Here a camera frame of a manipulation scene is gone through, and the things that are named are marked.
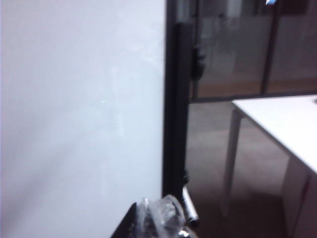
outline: white table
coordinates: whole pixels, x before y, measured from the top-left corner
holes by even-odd
[[[241,118],[246,117],[276,144],[317,173],[317,95],[232,101],[221,212],[228,215]]]

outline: glass wall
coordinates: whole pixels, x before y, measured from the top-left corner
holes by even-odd
[[[204,0],[199,97],[260,92],[272,22],[265,0]]]
[[[268,92],[317,90],[317,1],[284,1]]]

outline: floor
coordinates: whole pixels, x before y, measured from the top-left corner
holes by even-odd
[[[281,188],[288,156],[242,120],[230,212],[219,210],[231,103],[191,104],[187,140],[188,184],[201,218],[200,238],[285,238]]]

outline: plastic bag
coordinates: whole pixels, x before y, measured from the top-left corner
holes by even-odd
[[[136,238],[178,238],[185,216],[177,199],[167,195],[158,201],[144,199],[137,207]]]

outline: black metal frame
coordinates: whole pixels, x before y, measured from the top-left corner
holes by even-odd
[[[182,201],[193,27],[176,23],[176,4],[167,0],[162,195]]]
[[[231,101],[234,99],[247,99],[247,98],[261,98],[261,97],[280,97],[280,96],[296,96],[296,95],[310,95],[310,94],[317,94],[316,90],[313,91],[293,91],[293,92],[281,92],[281,93],[268,93],[268,85],[269,85],[269,78],[270,78],[270,72],[272,67],[272,61],[274,56],[274,49],[276,44],[276,38],[278,33],[278,27],[279,27],[279,20],[282,14],[282,5],[283,0],[278,0],[276,4],[273,6],[273,19],[271,24],[271,30],[270,30],[270,36],[269,36],[269,42],[267,47],[267,53],[266,53],[266,59],[265,59],[265,65],[264,65],[264,71],[262,75],[262,81],[261,81],[261,88],[259,93],[255,94],[246,94],[246,95],[231,95],[231,96],[221,96],[221,97],[199,97],[198,94],[198,88],[199,88],[199,82],[194,81],[192,83],[192,97],[190,103],[206,103],[206,102],[220,102],[220,101]],[[201,20],[201,12],[200,12],[200,0],[196,0],[196,6],[195,6],[195,14],[193,15],[195,17],[195,43],[197,44],[199,41],[199,22]]]
[[[166,46],[165,46],[165,89],[164,89],[164,134],[162,196],[172,191],[173,178],[173,128],[175,114],[176,71],[176,1],[166,0]]]

